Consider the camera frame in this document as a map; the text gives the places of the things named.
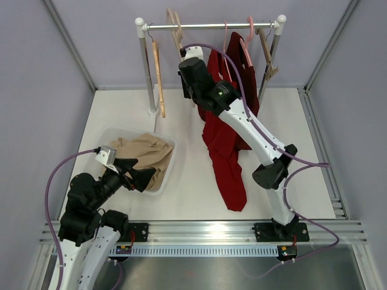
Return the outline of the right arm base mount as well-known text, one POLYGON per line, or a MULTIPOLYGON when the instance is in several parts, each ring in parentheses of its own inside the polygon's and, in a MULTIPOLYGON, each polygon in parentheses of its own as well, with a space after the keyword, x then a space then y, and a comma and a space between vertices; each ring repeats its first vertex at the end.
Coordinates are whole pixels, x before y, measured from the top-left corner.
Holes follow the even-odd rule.
POLYGON ((309 242, 306 223, 281 225, 275 221, 258 222, 252 227, 257 242, 309 242))

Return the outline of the beige wooden hanger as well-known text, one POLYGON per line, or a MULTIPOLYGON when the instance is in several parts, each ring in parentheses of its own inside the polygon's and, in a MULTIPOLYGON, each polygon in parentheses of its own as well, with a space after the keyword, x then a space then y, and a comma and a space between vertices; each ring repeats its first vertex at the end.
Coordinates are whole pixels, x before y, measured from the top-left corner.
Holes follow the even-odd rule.
POLYGON ((176 11, 172 11, 170 8, 167 8, 166 17, 167 17, 168 24, 177 26, 176 29, 171 30, 171 35, 174 40, 178 54, 180 54, 180 50, 182 48, 181 40, 183 38, 183 33, 181 29, 181 22, 180 22, 179 15, 176 11))

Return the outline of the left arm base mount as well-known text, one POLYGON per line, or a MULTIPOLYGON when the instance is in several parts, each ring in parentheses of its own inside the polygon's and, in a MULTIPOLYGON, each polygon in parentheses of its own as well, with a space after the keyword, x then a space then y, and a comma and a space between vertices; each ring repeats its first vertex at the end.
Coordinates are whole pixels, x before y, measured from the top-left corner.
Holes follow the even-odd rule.
POLYGON ((143 222, 129 222, 125 223, 119 229, 120 238, 118 242, 129 243, 132 242, 140 242, 145 243, 148 241, 149 235, 149 224, 143 222))

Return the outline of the beige t shirt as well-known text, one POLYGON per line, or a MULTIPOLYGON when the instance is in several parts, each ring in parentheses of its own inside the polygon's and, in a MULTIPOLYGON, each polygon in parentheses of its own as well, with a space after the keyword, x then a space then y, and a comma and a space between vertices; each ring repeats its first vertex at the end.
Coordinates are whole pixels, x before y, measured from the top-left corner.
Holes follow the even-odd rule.
POLYGON ((174 150, 173 144, 145 133, 131 140, 119 137, 110 142, 110 146, 117 151, 117 158, 138 159, 134 166, 136 170, 155 168, 146 191, 155 192, 160 189, 174 150))

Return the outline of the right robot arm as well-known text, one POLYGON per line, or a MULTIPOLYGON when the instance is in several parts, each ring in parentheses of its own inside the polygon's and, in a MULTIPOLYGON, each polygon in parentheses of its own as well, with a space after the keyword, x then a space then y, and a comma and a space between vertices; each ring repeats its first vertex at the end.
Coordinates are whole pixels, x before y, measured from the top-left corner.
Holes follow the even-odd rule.
POLYGON ((193 57, 178 66, 183 92, 203 110, 217 116, 239 135, 260 161, 252 178, 264 188, 272 207, 272 221, 256 232, 277 240, 291 241, 299 225, 283 194, 288 167, 297 154, 297 148, 277 140, 252 114, 240 89, 225 80, 214 81, 203 60, 193 57))

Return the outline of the thick pink plastic hanger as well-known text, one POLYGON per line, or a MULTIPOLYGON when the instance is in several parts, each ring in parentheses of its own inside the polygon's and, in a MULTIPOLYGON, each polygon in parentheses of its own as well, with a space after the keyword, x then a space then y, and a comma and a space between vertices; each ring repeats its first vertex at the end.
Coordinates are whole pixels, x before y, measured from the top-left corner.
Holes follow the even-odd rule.
POLYGON ((254 35, 254 31, 255 30, 254 30, 254 21, 253 21, 253 18, 251 16, 249 16, 247 18, 247 22, 249 23, 249 26, 250 26, 249 34, 247 35, 245 40, 240 38, 239 39, 239 44, 242 47, 242 50, 243 50, 244 56, 246 58, 248 67, 251 67, 251 66, 253 66, 253 64, 252 64, 252 60, 251 60, 251 57, 250 57, 250 54, 249 54, 249 44, 250 44, 250 42, 253 39, 253 35, 254 35))

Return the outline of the bright red t shirt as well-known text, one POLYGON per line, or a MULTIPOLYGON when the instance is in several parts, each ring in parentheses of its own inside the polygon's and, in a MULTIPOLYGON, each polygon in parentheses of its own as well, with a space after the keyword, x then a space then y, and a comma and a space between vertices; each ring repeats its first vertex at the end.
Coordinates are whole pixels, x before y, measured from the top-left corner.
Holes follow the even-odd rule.
POLYGON ((247 203, 242 180, 242 168, 238 164, 239 150, 236 147, 238 134, 219 117, 198 108, 205 122, 202 139, 207 146, 216 183, 228 210, 242 211, 247 203))

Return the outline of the dark maroon t shirt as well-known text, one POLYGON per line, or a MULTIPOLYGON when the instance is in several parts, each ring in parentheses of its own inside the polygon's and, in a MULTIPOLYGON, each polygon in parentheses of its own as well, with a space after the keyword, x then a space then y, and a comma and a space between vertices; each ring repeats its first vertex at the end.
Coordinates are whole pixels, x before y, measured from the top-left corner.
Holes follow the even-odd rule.
MULTIPOLYGON (((257 96, 255 69, 248 67, 239 39, 242 38, 237 32, 233 32, 226 50, 226 54, 234 62, 243 84, 246 102, 253 115, 257 116, 259 111, 259 101, 257 96)), ((223 123, 223 135, 226 145, 226 152, 250 150, 247 143, 227 124, 223 123)))

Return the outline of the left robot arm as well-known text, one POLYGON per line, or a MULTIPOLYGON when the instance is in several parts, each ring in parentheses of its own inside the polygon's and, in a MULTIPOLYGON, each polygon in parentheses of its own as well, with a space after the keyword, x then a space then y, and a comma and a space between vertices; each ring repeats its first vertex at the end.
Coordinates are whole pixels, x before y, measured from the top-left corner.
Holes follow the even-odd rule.
POLYGON ((70 182, 65 212, 52 236, 59 258, 57 281, 50 289, 92 289, 110 250, 117 243, 147 242, 149 225, 132 223, 102 205, 119 189, 143 192, 156 169, 135 169, 137 159, 116 159, 98 179, 80 173, 70 182))

